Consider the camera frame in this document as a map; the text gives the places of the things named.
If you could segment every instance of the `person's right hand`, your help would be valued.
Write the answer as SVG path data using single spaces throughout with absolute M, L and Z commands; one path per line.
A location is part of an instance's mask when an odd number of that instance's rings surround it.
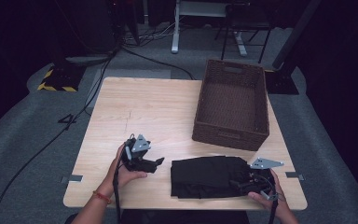
M 121 145 L 117 149 L 117 155 L 115 159 L 110 164 L 109 170 L 106 174 L 105 179 L 101 183 L 101 185 L 97 188 L 97 191 L 101 194 L 105 195 L 106 197 L 112 197 L 114 189 L 113 189 L 113 178 L 115 176 L 115 170 L 117 167 L 117 163 L 121 162 L 121 151 L 124 149 L 124 144 Z M 130 181 L 138 178 L 146 178 L 147 173 L 141 171 L 132 171 L 130 172 L 124 165 L 118 167 L 118 188 L 121 189 L 125 185 L 127 185 Z
M 279 183 L 278 176 L 275 174 L 273 170 L 271 170 L 271 173 L 275 180 L 275 189 L 277 193 L 279 193 L 279 201 L 278 201 L 278 207 L 275 212 L 275 217 L 277 217 L 282 224 L 292 224 L 292 223 L 297 224 L 298 221 L 295 215 L 293 214 L 293 212 L 290 210 L 286 198 L 284 197 L 284 193 Z M 255 192 L 249 192 L 248 196 L 253 200 L 255 200 L 256 202 L 261 203 L 263 207 L 266 208 L 267 210 L 271 211 L 272 201 L 267 200 L 261 194 Z

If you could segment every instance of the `wooden table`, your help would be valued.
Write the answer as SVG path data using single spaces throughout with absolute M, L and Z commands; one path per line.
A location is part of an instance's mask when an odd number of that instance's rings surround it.
M 107 77 L 98 96 L 79 151 L 73 175 L 63 198 L 69 207 L 81 207 L 103 180 L 117 148 L 132 133 L 151 141 L 146 160 L 165 157 L 154 174 L 137 179 L 120 190 L 122 208 L 139 209 L 263 209 L 247 196 L 226 199 L 177 199 L 171 197 L 171 166 L 174 160 L 202 156 L 238 156 L 252 163 L 257 157 L 283 161 L 274 171 L 280 178 L 287 202 L 295 210 L 307 207 L 297 178 L 285 172 L 295 168 L 268 102 L 270 134 L 257 151 L 247 151 L 195 142 L 191 139 L 201 81 L 153 78 Z

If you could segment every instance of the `red bracelet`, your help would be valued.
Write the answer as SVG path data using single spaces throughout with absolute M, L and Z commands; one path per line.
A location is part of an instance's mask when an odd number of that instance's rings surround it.
M 110 200 L 110 198 L 108 198 L 108 197 L 104 196 L 103 194 L 97 192 L 97 190 L 94 190 L 92 192 L 92 195 L 97 196 L 99 199 L 104 199 L 107 202 L 107 204 L 112 203 L 112 200 Z

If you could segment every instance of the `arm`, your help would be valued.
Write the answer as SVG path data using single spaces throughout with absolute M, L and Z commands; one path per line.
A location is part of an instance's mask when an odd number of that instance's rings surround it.
M 275 217 L 279 219 L 282 224 L 297 224 L 298 220 L 296 219 L 295 215 L 290 210 L 289 205 L 287 204 L 277 175 L 273 170 L 271 170 L 271 173 L 274 176 L 275 189 L 279 193 L 279 202 Z M 253 200 L 257 201 L 258 203 L 261 203 L 267 210 L 271 210 L 272 201 L 265 199 L 262 195 L 255 192 L 250 192 L 248 196 L 251 197 Z
M 100 186 L 96 189 L 96 192 L 106 196 L 109 199 L 112 197 L 114 192 L 113 176 L 117 167 L 117 163 L 120 161 L 120 153 L 123 150 L 123 147 L 124 145 L 118 148 L 117 155 L 110 164 L 106 177 Z M 133 179 L 145 177 L 147 177 L 147 173 L 145 172 L 130 172 L 125 166 L 121 166 L 118 170 L 118 187 L 123 188 Z M 97 195 L 92 195 L 72 223 L 102 223 L 106 206 L 107 201 L 105 199 L 101 199 Z

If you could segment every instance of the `wicker basket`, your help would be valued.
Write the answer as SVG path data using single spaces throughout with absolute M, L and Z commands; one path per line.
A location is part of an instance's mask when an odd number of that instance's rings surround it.
M 208 60 L 192 138 L 257 151 L 269 136 L 264 69 Z

